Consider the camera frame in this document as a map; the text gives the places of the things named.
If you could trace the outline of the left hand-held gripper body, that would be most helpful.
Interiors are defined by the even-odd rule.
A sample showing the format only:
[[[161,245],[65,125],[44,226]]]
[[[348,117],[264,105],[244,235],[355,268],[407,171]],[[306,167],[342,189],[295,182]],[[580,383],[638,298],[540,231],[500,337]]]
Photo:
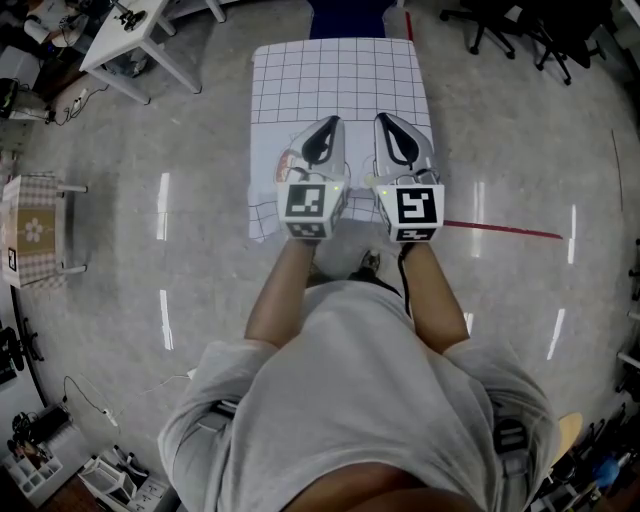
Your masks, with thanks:
[[[279,221],[292,239],[322,241],[333,237],[347,206],[348,174],[293,167],[277,184]]]

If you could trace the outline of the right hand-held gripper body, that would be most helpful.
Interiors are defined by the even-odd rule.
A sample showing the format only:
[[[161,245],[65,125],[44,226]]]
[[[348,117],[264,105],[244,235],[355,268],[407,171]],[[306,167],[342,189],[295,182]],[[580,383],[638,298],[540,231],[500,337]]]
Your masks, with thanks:
[[[380,176],[374,184],[376,206],[392,242],[427,243],[443,227],[445,187],[436,171]]]

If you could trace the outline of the person's left forearm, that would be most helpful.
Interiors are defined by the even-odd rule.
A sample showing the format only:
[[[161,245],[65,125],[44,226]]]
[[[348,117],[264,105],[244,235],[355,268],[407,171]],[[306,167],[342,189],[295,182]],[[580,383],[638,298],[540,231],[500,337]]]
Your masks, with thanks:
[[[306,240],[290,239],[285,243],[252,308],[246,339],[280,349],[299,334],[315,247]]]

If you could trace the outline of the person's right forearm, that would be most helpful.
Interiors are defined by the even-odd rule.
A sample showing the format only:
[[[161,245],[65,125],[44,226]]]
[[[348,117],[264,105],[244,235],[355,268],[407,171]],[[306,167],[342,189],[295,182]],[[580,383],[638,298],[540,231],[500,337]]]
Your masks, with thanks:
[[[468,340],[463,311],[431,246],[404,244],[402,255],[417,336],[439,354]]]

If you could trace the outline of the blue chair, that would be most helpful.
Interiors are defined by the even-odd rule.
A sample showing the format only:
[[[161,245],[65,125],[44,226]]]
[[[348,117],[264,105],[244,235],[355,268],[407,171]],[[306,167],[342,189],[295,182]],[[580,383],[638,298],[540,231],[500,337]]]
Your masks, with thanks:
[[[385,38],[384,14],[395,0],[307,0],[309,38]]]

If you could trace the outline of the black office chair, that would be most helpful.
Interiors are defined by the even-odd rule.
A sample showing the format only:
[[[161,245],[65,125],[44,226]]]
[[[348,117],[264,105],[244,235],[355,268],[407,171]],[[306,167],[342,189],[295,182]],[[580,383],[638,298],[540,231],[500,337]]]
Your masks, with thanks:
[[[546,61],[553,56],[564,73],[564,84],[570,86],[568,58],[584,69],[590,68],[593,57],[606,60],[600,43],[595,42],[590,48],[588,41],[598,27],[611,21],[612,4],[613,0],[518,0],[519,27],[544,47],[535,67],[543,71]]]
[[[505,33],[518,34],[517,24],[506,17],[506,14],[516,6],[515,0],[460,0],[462,10],[443,9],[439,13],[441,21],[450,18],[471,21],[477,25],[476,36],[469,48],[472,55],[478,55],[480,43],[486,31],[492,33],[505,47],[507,59],[515,59],[515,49],[506,39]]]
[[[3,327],[0,323],[0,370],[21,372],[28,358],[37,362],[45,361],[34,343],[38,333],[30,330],[27,317],[22,321],[22,329],[24,336],[19,338],[14,329]]]

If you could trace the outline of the person's white t-shirt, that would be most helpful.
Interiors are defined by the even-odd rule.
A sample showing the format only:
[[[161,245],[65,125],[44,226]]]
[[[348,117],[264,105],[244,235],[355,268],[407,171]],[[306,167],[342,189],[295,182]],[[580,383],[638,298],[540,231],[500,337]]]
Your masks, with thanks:
[[[197,422],[238,402],[213,432]],[[498,417],[526,428],[530,469],[506,479]],[[521,512],[559,445],[556,415],[512,348],[466,341],[439,354],[415,334],[400,297],[353,281],[309,289],[300,334],[210,343],[159,439],[189,512],[281,512],[322,476],[381,463],[453,491],[484,512]]]

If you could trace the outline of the white table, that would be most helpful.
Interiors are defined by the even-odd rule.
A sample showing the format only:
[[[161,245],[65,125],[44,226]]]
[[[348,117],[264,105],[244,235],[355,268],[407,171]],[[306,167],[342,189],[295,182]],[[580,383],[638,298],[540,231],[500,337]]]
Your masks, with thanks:
[[[102,23],[89,51],[80,66],[86,72],[129,96],[143,105],[151,98],[140,91],[126,76],[112,74],[103,65],[116,57],[133,50],[141,50],[154,59],[161,67],[183,84],[190,92],[198,94],[202,85],[194,75],[173,59],[159,44],[153,41],[151,34],[155,27],[162,28],[168,35],[176,34],[173,19],[188,14],[209,10],[220,23],[226,21],[222,4],[226,0],[121,0],[114,1],[111,12]],[[120,9],[134,12],[144,11],[144,19],[127,31],[119,20]]]

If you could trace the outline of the wooden round stool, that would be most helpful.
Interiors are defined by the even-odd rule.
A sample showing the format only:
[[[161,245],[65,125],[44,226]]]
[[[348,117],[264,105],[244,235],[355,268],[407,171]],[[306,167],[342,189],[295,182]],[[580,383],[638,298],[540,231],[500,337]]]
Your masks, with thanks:
[[[583,427],[583,416],[580,412],[569,413],[559,419],[558,426],[560,444],[552,462],[553,465],[568,453],[578,439]]]

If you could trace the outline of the white paper roll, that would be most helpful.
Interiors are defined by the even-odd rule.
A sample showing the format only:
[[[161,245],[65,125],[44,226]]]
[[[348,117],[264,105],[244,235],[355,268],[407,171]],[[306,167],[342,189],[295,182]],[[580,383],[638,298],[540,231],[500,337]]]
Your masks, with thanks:
[[[24,22],[23,28],[25,33],[34,39],[39,45],[42,45],[49,40],[49,30],[46,27],[43,27],[35,19],[27,19]]]

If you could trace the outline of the white printed boxes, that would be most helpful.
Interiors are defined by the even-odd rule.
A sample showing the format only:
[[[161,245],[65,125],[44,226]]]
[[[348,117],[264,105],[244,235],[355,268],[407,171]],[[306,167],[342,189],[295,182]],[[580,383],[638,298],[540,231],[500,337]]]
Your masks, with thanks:
[[[137,489],[127,508],[131,512],[170,512],[171,504],[169,486],[154,477],[149,477]]]

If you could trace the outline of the white compartment tray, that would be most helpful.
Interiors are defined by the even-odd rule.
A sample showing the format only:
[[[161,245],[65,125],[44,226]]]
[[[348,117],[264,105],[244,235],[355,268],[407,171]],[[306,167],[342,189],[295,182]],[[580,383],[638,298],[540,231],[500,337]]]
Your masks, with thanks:
[[[25,456],[8,455],[2,460],[2,466],[35,508],[42,506],[67,480],[64,466],[57,457],[47,458],[36,466]]]

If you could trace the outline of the white frame rack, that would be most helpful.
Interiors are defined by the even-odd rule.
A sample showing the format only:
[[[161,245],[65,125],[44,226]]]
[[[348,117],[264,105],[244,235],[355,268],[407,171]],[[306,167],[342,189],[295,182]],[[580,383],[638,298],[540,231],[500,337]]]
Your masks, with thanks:
[[[93,455],[78,476],[94,498],[105,503],[126,508],[136,497],[137,487],[129,473],[101,455]]]

